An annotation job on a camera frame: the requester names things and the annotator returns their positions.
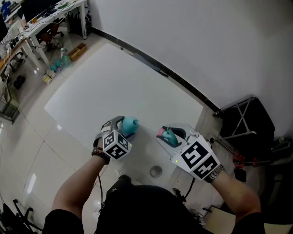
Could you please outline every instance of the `black baseboard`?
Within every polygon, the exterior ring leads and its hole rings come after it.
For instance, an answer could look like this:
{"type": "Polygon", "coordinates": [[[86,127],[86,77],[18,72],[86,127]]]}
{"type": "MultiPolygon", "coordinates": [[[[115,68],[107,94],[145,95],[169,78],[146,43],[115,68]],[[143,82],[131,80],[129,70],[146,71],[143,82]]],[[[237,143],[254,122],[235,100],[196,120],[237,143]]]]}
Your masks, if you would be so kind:
{"type": "Polygon", "coordinates": [[[110,34],[107,34],[101,30],[98,30],[96,28],[92,27],[92,32],[101,36],[101,37],[108,39],[109,41],[112,41],[113,43],[115,43],[117,45],[120,45],[121,47],[129,50],[132,53],[137,53],[137,54],[141,55],[146,61],[148,61],[152,65],[161,69],[162,72],[166,73],[172,79],[174,79],[175,81],[180,83],[183,87],[185,87],[187,90],[189,90],[192,94],[194,94],[196,97],[198,97],[202,102],[204,102],[214,112],[217,112],[220,110],[215,104],[213,104],[206,96],[204,96],[201,92],[199,92],[194,86],[192,86],[190,83],[188,83],[182,77],[180,77],[175,72],[173,72],[172,70],[170,70],[169,68],[167,68],[166,66],[164,66],[163,64],[161,64],[160,62],[155,60],[154,58],[150,57],[146,53],[143,53],[142,51],[131,46],[130,44],[127,44],[126,42],[121,41],[120,39],[118,39],[110,34]]]}

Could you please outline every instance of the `white wall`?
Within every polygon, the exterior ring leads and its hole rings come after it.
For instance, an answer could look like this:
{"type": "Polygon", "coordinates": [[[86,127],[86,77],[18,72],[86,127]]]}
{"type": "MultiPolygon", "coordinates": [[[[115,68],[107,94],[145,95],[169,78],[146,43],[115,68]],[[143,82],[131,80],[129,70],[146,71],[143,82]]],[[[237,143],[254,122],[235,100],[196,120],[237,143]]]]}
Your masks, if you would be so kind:
{"type": "Polygon", "coordinates": [[[140,49],[218,107],[255,94],[293,132],[289,0],[89,0],[94,28],[140,49]]]}

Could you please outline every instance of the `computer monitor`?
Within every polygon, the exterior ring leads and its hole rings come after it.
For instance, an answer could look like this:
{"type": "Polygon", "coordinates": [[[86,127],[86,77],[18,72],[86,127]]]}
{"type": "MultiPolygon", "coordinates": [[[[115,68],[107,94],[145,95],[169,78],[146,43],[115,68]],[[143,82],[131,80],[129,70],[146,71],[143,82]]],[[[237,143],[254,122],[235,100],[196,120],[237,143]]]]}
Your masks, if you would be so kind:
{"type": "Polygon", "coordinates": [[[21,1],[22,11],[27,22],[39,14],[45,12],[52,5],[51,0],[23,0],[21,1]]]}
{"type": "Polygon", "coordinates": [[[3,40],[3,38],[7,35],[7,33],[8,33],[7,27],[5,25],[2,15],[0,14],[0,41],[3,40]]]}

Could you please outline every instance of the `bracelet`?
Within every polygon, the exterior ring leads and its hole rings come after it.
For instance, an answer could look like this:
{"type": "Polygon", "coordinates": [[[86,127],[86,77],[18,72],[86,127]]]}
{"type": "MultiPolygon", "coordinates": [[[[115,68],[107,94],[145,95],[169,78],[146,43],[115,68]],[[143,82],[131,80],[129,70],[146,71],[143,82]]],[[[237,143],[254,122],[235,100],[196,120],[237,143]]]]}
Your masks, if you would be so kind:
{"type": "Polygon", "coordinates": [[[222,164],[216,167],[216,169],[213,170],[206,178],[204,178],[204,180],[208,183],[212,183],[218,177],[221,170],[226,171],[222,164]]]}
{"type": "Polygon", "coordinates": [[[103,152],[101,147],[94,147],[92,150],[92,156],[98,156],[105,160],[105,164],[108,165],[110,163],[110,157],[103,152]]]}

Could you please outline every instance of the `tiled floor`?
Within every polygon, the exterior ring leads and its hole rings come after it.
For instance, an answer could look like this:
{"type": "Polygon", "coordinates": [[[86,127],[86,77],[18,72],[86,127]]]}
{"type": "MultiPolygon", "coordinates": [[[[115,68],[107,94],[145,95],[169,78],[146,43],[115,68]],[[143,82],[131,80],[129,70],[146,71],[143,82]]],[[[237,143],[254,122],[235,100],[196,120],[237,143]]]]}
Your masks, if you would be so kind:
{"type": "MultiPolygon", "coordinates": [[[[44,106],[63,82],[87,58],[109,42],[95,34],[91,34],[84,41],[80,36],[66,33],[65,28],[62,30],[65,32],[62,41],[69,51],[80,42],[84,42],[88,46],[87,52],[72,67],[62,70],[49,85],[42,81],[41,74],[29,61],[13,74],[13,76],[22,74],[27,79],[17,92],[21,113],[13,125],[5,125],[8,136],[1,142],[0,192],[4,202],[14,212],[16,210],[12,203],[13,199],[21,203],[23,210],[32,207],[34,212],[30,219],[41,227],[46,215],[50,212],[59,187],[91,157],[91,152],[56,123],[44,110],[44,106]]],[[[58,51],[55,50],[48,56],[53,58],[57,53],[58,51]]],[[[221,122],[212,116],[212,111],[207,107],[204,108],[201,120],[197,130],[204,137],[218,135],[221,122]]],[[[214,145],[213,150],[226,166],[227,171],[232,173],[232,156],[217,145],[214,145]]],[[[118,177],[113,167],[103,168],[101,182],[104,193],[117,181],[118,177]]],[[[181,171],[179,176],[174,178],[173,187],[180,189],[182,194],[186,194],[191,180],[192,177],[189,174],[181,171]]],[[[86,234],[94,233],[100,196],[99,183],[97,183],[84,206],[83,223],[86,234]]],[[[221,197],[211,185],[196,181],[186,206],[204,213],[203,207],[209,207],[211,204],[221,205],[221,203],[221,197]]]]}

